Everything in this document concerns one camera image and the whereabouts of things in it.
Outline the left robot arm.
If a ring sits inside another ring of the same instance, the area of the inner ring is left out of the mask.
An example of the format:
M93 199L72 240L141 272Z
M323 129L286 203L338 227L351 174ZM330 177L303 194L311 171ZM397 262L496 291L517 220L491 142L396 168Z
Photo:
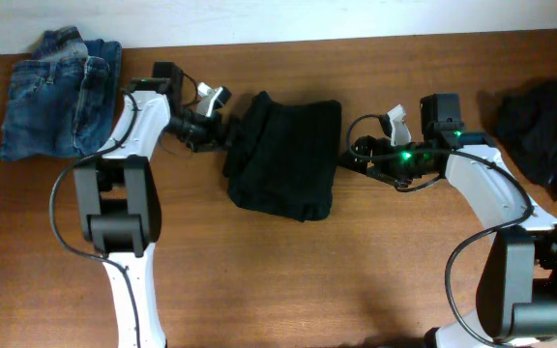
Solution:
M167 345L153 272L161 204L150 161L161 136L171 133L193 152L220 151L234 136L220 115L228 88L195 83L185 103L186 78L175 64L157 62L151 76L132 79L112 134L73 171L80 227L107 273L121 347Z

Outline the dark navy crumpled garment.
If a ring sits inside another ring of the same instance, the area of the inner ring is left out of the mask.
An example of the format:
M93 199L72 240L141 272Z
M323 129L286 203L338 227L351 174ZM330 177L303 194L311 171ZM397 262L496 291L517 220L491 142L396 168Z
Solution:
M505 96L495 134L521 173L557 199L557 80Z

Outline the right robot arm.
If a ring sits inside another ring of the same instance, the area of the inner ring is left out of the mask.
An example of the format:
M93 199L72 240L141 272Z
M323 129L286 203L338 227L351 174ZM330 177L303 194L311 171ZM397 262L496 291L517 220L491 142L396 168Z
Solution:
M424 139L412 140L398 105L375 115L383 137L348 139L341 166L393 186L413 190L431 174L466 199L483 231L461 242L445 266L445 292L454 323L429 330L424 347L532 347L557 339L557 218L545 211L504 164L492 138L466 130L456 94L420 101ZM476 292L476 307L457 309L452 268L477 240L492 245Z

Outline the black jeans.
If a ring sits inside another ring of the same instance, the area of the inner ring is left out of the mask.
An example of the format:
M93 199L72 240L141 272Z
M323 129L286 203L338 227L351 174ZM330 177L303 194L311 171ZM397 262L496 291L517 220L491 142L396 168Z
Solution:
M223 168L232 202L300 222L327 218L341 111L335 100L285 105L265 91L254 96Z

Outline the folded blue denim jeans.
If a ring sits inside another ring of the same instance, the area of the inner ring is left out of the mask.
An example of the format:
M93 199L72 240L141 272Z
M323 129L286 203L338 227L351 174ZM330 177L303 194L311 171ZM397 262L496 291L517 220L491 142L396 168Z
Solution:
M75 158L97 152L113 123L123 49L85 40L74 26L48 30L13 66L0 158Z

